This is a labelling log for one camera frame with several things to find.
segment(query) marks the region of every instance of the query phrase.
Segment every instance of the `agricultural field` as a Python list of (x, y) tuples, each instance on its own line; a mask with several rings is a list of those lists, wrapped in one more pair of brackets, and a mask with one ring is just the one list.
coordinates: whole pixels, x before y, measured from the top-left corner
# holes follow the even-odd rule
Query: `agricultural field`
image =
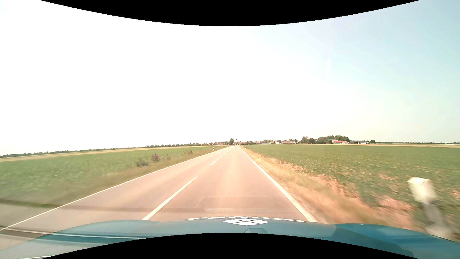
[[(53, 207), (143, 174), (210, 153), (212, 146), (139, 149), (0, 160), (0, 205)], [(151, 163), (153, 154), (160, 158)]]
[(423, 222), (420, 204), (413, 200), (407, 180), (431, 179), (439, 197), (438, 207), (448, 223), (460, 230), (460, 149), (444, 147), (364, 145), (247, 145), (247, 148), (299, 175), (337, 182), (370, 207), (382, 200), (401, 201), (414, 221)]

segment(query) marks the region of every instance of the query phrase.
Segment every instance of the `road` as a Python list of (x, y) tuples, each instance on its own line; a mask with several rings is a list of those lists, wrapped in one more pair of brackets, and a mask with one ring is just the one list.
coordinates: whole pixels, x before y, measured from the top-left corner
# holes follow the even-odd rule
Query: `road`
[(294, 204), (239, 147), (231, 146), (0, 230), (0, 249), (37, 236), (17, 236), (13, 230), (55, 232), (108, 220), (256, 216), (308, 221)]

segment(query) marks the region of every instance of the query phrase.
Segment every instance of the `hazy sky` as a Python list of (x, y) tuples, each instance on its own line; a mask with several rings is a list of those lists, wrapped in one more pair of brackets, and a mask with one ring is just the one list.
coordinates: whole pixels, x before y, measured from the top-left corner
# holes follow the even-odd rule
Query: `hazy sky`
[(207, 27), (0, 0), (0, 154), (346, 135), (460, 141), (460, 1)]

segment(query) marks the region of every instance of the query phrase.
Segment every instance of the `building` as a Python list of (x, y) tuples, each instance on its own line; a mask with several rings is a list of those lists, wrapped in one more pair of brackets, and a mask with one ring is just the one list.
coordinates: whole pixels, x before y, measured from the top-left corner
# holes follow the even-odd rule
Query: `building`
[(332, 144), (349, 144), (348, 141), (338, 141), (338, 140), (333, 140)]

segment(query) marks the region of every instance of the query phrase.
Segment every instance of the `dry grass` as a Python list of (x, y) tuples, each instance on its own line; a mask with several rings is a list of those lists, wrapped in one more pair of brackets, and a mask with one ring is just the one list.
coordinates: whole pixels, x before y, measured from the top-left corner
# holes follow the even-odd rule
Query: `dry grass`
[(319, 221), (380, 224), (424, 232), (413, 223), (411, 208), (404, 202), (385, 197), (379, 207), (373, 208), (349, 191), (352, 186), (345, 188), (334, 179), (310, 177), (294, 165), (280, 164), (249, 149), (245, 152)]

